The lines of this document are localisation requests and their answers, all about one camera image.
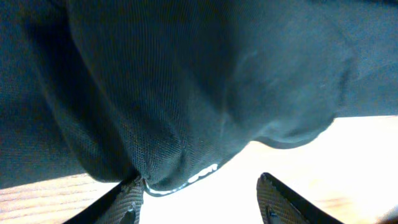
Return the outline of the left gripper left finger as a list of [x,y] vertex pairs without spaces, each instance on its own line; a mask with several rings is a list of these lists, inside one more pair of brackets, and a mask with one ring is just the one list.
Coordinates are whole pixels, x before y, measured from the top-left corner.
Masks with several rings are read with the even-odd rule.
[[124,180],[64,224],[139,224],[143,196],[140,176]]

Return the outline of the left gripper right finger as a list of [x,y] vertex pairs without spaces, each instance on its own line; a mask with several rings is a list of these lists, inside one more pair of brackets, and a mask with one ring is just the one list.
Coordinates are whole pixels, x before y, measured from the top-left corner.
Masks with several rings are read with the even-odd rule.
[[261,174],[256,190],[264,224],[343,224],[270,173]]

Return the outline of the black polo shirt white logo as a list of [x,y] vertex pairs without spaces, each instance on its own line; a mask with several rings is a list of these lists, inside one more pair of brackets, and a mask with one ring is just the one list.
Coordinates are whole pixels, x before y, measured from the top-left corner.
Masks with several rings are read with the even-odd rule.
[[396,1],[1,2],[1,187],[181,189],[249,142],[397,114]]

